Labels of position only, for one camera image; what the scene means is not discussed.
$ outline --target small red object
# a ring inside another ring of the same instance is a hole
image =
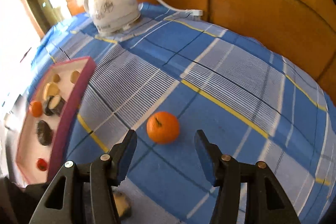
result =
[[[36,167],[38,168],[38,170],[44,172],[44,171],[47,170],[48,163],[47,163],[44,159],[39,158],[39,159],[37,160]]]

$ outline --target toy food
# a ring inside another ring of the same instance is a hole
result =
[[[60,95],[55,95],[48,103],[50,111],[58,116],[61,115],[65,100]]]
[[[80,72],[77,70],[74,70],[70,75],[70,82],[75,84],[79,76],[80,76]]]
[[[38,160],[36,162],[36,167],[38,168],[38,170],[44,172],[48,168],[48,163],[44,159],[38,158]]]
[[[54,114],[48,107],[48,104],[53,97],[54,96],[48,96],[47,100],[45,100],[42,104],[43,113],[46,114],[47,116],[51,116]]]
[[[53,131],[44,120],[39,120],[36,126],[37,139],[41,145],[50,145],[53,140]]]
[[[49,82],[43,90],[43,100],[47,100],[48,96],[55,96],[59,93],[59,88],[56,83]]]
[[[171,143],[179,136],[179,133],[179,121],[168,112],[157,112],[147,121],[147,134],[156,143]]]
[[[31,101],[30,104],[29,104],[29,112],[34,117],[40,117],[43,113],[41,102],[40,101]]]

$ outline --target kettle handle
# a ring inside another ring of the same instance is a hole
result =
[[[83,0],[83,6],[84,6],[84,9],[85,9],[85,12],[89,13],[88,0]]]

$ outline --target yellow stripe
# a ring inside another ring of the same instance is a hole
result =
[[[90,133],[92,131],[89,128],[89,126],[86,124],[86,122],[83,120],[83,118],[80,114],[77,114],[77,119],[78,119],[79,123],[82,125],[82,127],[86,130],[87,133]]]
[[[199,89],[197,86],[193,85],[192,83],[182,79],[181,83],[185,84],[187,87],[191,88],[192,90],[199,92],[201,89]]]
[[[315,101],[313,101],[313,99],[312,98],[310,98],[310,96],[307,94],[307,92],[305,92],[302,88],[300,88],[299,86],[298,86],[298,84],[297,83],[295,83],[294,81],[293,81],[293,79],[292,78],[290,78],[288,75],[286,75],[286,77],[298,88],[298,90],[300,90],[301,92],[303,92],[303,94],[316,106],[316,107],[318,107],[319,109],[321,109],[321,110],[323,110],[323,111],[327,111],[327,109],[326,109],[326,107],[324,107],[324,106],[321,106],[321,105],[319,105],[317,102],[315,102]]]
[[[95,35],[94,37],[95,37],[95,39],[103,40],[105,42],[114,43],[114,44],[118,43],[118,41],[114,40],[114,39],[107,39],[107,38],[104,38],[104,37],[100,37],[98,35]]]
[[[190,28],[190,29],[193,29],[193,30],[196,30],[196,31],[199,31],[199,32],[206,33],[206,34],[208,34],[208,35],[210,35],[210,36],[212,36],[212,37],[217,37],[216,35],[214,35],[214,34],[212,34],[212,33],[206,32],[205,30],[197,29],[197,28],[195,28],[195,27],[193,27],[193,26],[191,26],[191,25],[189,25],[189,24],[184,23],[183,21],[178,21],[178,20],[175,20],[175,19],[169,19],[169,18],[164,19],[164,20],[178,22],[178,23],[180,23],[180,24],[182,24],[182,25],[184,25],[184,26],[187,26],[187,27]]]
[[[94,141],[100,146],[100,148],[107,153],[109,151],[109,149],[102,143],[102,141],[97,137],[97,135],[93,132],[90,135]]]
[[[227,112],[231,113],[233,116],[237,117],[242,122],[246,123],[248,126],[250,126],[252,129],[254,129],[256,132],[258,132],[260,135],[268,138],[268,133],[265,130],[262,130],[260,127],[258,127],[256,124],[245,118],[243,115],[229,107],[228,105],[224,104],[223,102],[217,100],[210,94],[206,93],[203,90],[200,90],[197,86],[193,85],[192,83],[182,80],[181,83],[185,84],[187,87],[191,88],[192,90],[199,91],[199,94],[204,96],[205,98],[209,99],[211,102],[215,103],[216,105],[220,106],[221,108],[224,108]]]
[[[315,181],[316,181],[317,183],[324,184],[324,185],[327,185],[327,186],[330,185],[330,181],[325,180],[325,179],[315,178]]]
[[[55,60],[55,58],[53,58],[52,55],[50,55],[50,58],[51,58],[51,60],[52,60],[54,63],[56,63],[56,60]]]

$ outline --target kettle base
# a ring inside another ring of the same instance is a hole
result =
[[[102,37],[108,37],[113,35],[113,33],[122,30],[127,25],[130,25],[134,21],[136,21],[140,17],[140,11],[135,10],[134,12],[125,15],[123,17],[117,18],[115,20],[112,20],[110,24],[105,26],[96,26],[99,32],[99,35]]]

